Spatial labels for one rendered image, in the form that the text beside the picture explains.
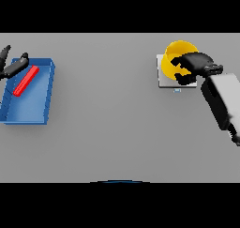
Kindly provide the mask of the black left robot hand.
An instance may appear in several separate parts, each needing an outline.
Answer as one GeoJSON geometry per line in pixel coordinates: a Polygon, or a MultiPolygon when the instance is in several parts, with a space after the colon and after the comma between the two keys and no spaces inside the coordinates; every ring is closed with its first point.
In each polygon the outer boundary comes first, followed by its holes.
{"type": "Polygon", "coordinates": [[[10,79],[16,74],[23,71],[29,65],[29,57],[28,53],[23,53],[19,60],[6,66],[6,61],[8,58],[8,52],[10,51],[11,46],[7,45],[0,52],[0,80],[2,79],[10,79]]]}

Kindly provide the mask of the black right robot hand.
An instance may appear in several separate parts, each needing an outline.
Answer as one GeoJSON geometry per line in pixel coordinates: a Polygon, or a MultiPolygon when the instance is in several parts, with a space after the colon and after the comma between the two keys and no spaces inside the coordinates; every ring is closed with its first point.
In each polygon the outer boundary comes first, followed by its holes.
{"type": "Polygon", "coordinates": [[[182,75],[180,72],[174,74],[176,81],[180,85],[193,84],[197,81],[196,77],[207,78],[211,75],[219,75],[223,72],[223,66],[214,63],[214,60],[206,53],[185,53],[175,57],[171,63],[185,68],[189,74],[182,75]]]}

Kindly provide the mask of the yellow bowl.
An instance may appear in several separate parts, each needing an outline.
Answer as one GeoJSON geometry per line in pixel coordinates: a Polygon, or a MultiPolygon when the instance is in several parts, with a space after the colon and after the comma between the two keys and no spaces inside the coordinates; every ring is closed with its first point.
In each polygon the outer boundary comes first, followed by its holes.
{"type": "Polygon", "coordinates": [[[176,80],[174,76],[175,73],[180,73],[181,75],[189,74],[189,71],[185,68],[180,68],[180,65],[174,66],[172,64],[172,60],[175,57],[180,57],[183,54],[194,52],[198,52],[197,47],[188,41],[176,40],[171,42],[167,46],[165,53],[161,59],[161,71],[166,77],[173,81],[176,80]]]}

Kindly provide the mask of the red beaker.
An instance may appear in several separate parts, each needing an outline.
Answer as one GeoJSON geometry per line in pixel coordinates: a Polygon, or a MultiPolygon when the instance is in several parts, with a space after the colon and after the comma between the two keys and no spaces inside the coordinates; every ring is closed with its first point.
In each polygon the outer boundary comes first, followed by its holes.
{"type": "Polygon", "coordinates": [[[30,68],[26,68],[21,76],[20,80],[16,82],[13,89],[13,95],[20,97],[27,86],[34,80],[36,75],[39,73],[39,67],[32,65],[30,68]]]}

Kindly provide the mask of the pale square measuring scale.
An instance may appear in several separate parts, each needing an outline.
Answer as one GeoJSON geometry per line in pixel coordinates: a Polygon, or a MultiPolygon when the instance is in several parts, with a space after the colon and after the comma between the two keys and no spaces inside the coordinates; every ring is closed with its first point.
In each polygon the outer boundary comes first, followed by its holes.
{"type": "Polygon", "coordinates": [[[157,79],[158,79],[158,87],[159,88],[182,89],[182,88],[196,88],[197,87],[196,83],[180,85],[177,81],[168,78],[161,70],[162,58],[163,58],[162,54],[157,55],[157,79]]]}

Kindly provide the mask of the blue tray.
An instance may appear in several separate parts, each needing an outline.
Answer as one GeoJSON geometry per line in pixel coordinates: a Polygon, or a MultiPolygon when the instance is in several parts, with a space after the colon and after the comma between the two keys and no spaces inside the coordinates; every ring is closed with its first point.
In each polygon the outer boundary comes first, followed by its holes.
{"type": "Polygon", "coordinates": [[[29,66],[9,80],[0,102],[0,123],[6,125],[46,125],[53,93],[55,65],[51,58],[30,58],[29,66]],[[36,66],[38,73],[19,97],[13,91],[27,71],[36,66]]]}

